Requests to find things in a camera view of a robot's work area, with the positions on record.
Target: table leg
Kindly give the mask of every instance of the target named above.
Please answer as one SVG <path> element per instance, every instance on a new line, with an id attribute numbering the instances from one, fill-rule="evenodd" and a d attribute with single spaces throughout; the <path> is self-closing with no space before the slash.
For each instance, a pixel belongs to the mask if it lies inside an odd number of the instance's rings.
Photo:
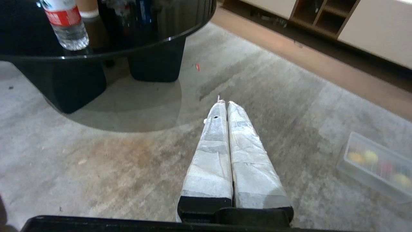
<path id="1" fill-rule="evenodd" d="M 70 114 L 106 89 L 100 62 L 14 62 L 59 111 Z"/>
<path id="2" fill-rule="evenodd" d="M 127 57 L 133 78 L 152 82 L 176 81 L 180 73 L 185 41 L 186 38 L 178 38 Z"/>

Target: yellow fruit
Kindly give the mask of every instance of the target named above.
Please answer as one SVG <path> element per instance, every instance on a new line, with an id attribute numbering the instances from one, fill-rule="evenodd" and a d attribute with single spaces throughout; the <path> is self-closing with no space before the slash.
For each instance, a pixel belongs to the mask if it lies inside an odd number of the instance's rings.
<path id="1" fill-rule="evenodd" d="M 363 165 L 365 163 L 365 159 L 361 156 L 361 154 L 357 153 L 357 152 L 350 152 L 348 153 L 348 158 L 360 165 Z"/>
<path id="2" fill-rule="evenodd" d="M 379 160 L 378 155 L 370 150 L 365 151 L 364 158 L 366 163 L 370 165 L 377 163 Z"/>
<path id="3" fill-rule="evenodd" d="M 404 174 L 394 174 L 392 176 L 392 181 L 397 183 L 398 185 L 405 187 L 405 188 L 412 188 L 412 181 L 406 177 Z"/>

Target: wooden floor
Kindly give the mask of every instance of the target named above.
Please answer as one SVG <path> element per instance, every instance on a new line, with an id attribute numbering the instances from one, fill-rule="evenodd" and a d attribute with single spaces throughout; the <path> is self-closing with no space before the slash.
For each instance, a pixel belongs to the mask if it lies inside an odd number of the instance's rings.
<path id="1" fill-rule="evenodd" d="M 410 92 L 317 50 L 295 43 L 292 39 L 223 8 L 216 10 L 211 21 L 370 102 L 412 121 L 412 93 Z"/>

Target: clear plastic box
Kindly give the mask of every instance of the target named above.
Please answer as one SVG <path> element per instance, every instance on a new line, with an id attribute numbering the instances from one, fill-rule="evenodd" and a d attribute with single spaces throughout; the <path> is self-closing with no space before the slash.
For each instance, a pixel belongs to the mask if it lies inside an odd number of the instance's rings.
<path id="1" fill-rule="evenodd" d="M 343 145 L 337 169 L 399 204 L 412 201 L 412 161 L 356 132 Z"/>

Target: black round table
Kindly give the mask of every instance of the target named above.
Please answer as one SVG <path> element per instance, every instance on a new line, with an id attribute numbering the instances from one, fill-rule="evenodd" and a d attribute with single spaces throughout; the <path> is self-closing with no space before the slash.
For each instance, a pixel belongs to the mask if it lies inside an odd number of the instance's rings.
<path id="1" fill-rule="evenodd" d="M 186 37 L 204 26 L 216 0 L 127 0 L 124 11 L 99 1 L 100 16 L 83 19 L 86 49 L 63 49 L 38 0 L 0 3 L 0 60 L 11 62 L 63 113 L 106 89 L 102 63 L 127 57 L 136 80 L 179 77 Z"/>

